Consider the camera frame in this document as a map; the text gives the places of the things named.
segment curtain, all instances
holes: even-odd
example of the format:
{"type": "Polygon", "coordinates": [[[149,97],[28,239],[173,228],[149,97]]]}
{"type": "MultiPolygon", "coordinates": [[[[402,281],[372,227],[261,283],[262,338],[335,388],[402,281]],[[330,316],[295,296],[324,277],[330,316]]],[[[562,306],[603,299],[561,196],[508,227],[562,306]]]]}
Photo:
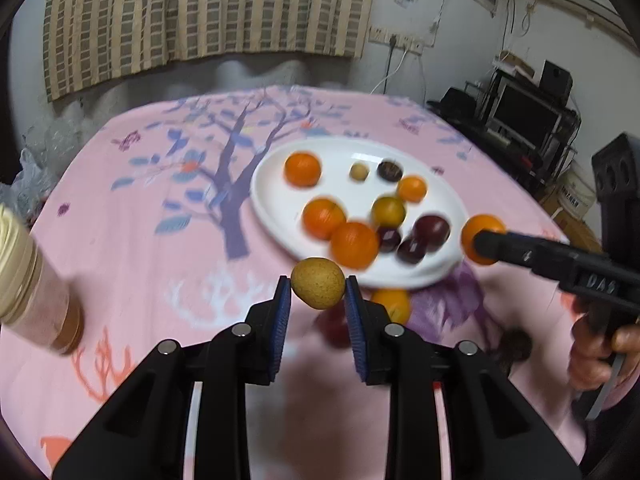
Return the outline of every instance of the curtain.
{"type": "Polygon", "coordinates": [[[371,1],[47,0],[47,94],[231,52],[360,57],[371,1]]]}

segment human hand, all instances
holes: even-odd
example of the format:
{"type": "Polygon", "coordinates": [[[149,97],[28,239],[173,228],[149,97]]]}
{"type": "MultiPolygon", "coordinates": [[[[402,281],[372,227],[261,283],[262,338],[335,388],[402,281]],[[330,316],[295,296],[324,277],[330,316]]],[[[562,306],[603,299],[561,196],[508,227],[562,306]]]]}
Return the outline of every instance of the human hand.
{"type": "MultiPolygon", "coordinates": [[[[586,309],[580,300],[575,300],[574,310],[586,309]]],[[[574,345],[569,360],[569,381],[578,391],[597,390],[611,377],[611,367],[601,359],[613,352],[626,354],[622,370],[618,375],[618,384],[628,379],[640,363],[640,326],[629,325],[619,328],[611,341],[603,335],[594,334],[583,316],[575,322],[572,329],[574,345]]]]}

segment orange fruit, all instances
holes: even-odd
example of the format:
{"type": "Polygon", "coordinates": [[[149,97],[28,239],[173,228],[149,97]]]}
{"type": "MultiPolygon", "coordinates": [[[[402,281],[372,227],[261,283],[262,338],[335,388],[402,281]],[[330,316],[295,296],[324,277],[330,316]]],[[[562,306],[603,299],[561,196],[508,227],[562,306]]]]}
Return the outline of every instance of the orange fruit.
{"type": "Polygon", "coordinates": [[[380,227],[397,229],[404,222],[406,208],[397,196],[381,196],[373,203],[371,219],[380,227]]]}
{"type": "Polygon", "coordinates": [[[427,194],[427,183],[421,176],[406,176],[398,182],[396,193],[406,202],[417,203],[427,194]]]}
{"type": "Polygon", "coordinates": [[[328,240],[332,233],[347,221],[342,208],[328,198],[315,198],[302,211],[302,225],[307,233],[320,240],[328,240]]]}
{"type": "Polygon", "coordinates": [[[385,307],[393,323],[404,325],[411,317],[411,298],[406,290],[383,288],[373,293],[371,301],[385,307]]]}
{"type": "Polygon", "coordinates": [[[491,260],[489,258],[481,256],[480,254],[476,253],[476,249],[474,248],[474,237],[483,230],[493,231],[495,233],[507,232],[507,228],[495,216],[476,215],[472,216],[469,220],[466,221],[465,226],[462,228],[460,241],[462,243],[462,248],[465,251],[466,257],[469,258],[472,262],[475,262],[479,265],[492,265],[496,262],[496,260],[491,260]]]}
{"type": "Polygon", "coordinates": [[[331,252],[340,265],[366,269],[378,256],[380,248],[376,232],[361,222],[347,222],[331,235],[331,252]]]}
{"type": "Polygon", "coordinates": [[[284,163],[284,176],[297,187],[313,187],[320,180],[322,167],[313,153],[295,152],[284,163]]]}

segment oval plate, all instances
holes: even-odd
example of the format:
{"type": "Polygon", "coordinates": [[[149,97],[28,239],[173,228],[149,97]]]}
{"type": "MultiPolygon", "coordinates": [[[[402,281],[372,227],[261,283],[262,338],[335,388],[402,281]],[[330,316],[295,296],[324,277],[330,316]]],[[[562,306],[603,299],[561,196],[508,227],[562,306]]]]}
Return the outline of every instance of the oval plate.
{"type": "Polygon", "coordinates": [[[407,215],[400,228],[404,238],[414,222],[424,214],[438,214],[451,225],[451,235],[443,247],[427,254],[416,266],[399,261],[394,253],[379,254],[373,264],[354,274],[360,285],[374,288],[420,288],[446,277],[463,259],[460,231],[468,219],[460,197],[444,179],[419,160],[384,144],[370,140],[310,139],[283,144],[269,152],[255,170],[251,181],[251,200],[262,225],[290,254],[303,260],[312,256],[331,259],[328,242],[307,235],[302,226],[302,210],[313,198],[327,196],[339,202],[349,220],[368,222],[371,206],[381,195],[396,192],[396,184],[381,179],[376,170],[385,158],[404,169],[404,175],[418,174],[428,184],[427,196],[418,204],[407,204],[407,215]],[[300,189],[283,175],[287,157],[298,151],[314,153],[322,163],[322,176],[315,187],[300,189]],[[354,162],[369,167],[369,177],[359,183],[350,179],[354,162]]]}

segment silver screw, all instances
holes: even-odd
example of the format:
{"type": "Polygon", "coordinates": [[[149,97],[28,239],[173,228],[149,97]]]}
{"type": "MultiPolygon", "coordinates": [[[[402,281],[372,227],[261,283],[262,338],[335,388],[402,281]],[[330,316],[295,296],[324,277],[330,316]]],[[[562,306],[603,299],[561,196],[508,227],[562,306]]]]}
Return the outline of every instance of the silver screw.
{"type": "Polygon", "coordinates": [[[251,333],[251,325],[247,323],[238,323],[231,329],[231,333],[238,337],[245,337],[251,333]]]}
{"type": "Polygon", "coordinates": [[[464,355],[473,355],[478,351],[478,345],[473,341],[461,341],[458,343],[458,350],[464,355]]]}
{"type": "Polygon", "coordinates": [[[385,326],[385,332],[391,337],[400,337],[404,333],[404,327],[398,323],[389,323],[385,326]]]}
{"type": "Polygon", "coordinates": [[[161,354],[168,355],[178,348],[178,344],[173,339],[165,339],[158,343],[158,351],[161,354]]]}

